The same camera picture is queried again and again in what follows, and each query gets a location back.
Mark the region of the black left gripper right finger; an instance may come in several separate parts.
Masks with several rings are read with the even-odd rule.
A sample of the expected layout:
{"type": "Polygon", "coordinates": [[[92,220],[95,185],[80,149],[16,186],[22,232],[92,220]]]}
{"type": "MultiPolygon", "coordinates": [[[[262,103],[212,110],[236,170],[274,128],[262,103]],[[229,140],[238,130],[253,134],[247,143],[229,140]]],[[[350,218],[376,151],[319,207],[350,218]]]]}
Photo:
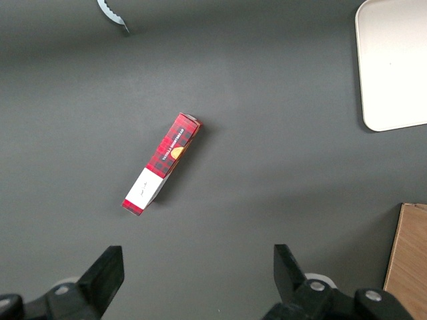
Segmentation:
{"type": "Polygon", "coordinates": [[[412,319],[392,294],[358,289],[343,294],[321,279],[308,278],[286,244],[274,246],[274,281],[281,298],[264,319],[412,319]]]}

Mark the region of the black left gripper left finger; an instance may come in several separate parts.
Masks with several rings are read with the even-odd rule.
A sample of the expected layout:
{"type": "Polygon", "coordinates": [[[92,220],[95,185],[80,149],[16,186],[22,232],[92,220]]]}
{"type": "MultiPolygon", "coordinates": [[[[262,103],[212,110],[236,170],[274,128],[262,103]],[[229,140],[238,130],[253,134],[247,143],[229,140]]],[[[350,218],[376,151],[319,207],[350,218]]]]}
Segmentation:
{"type": "Polygon", "coordinates": [[[2,319],[101,319],[125,277],[123,251],[108,247],[76,281],[58,284],[29,303],[16,293],[1,296],[2,319]]]}

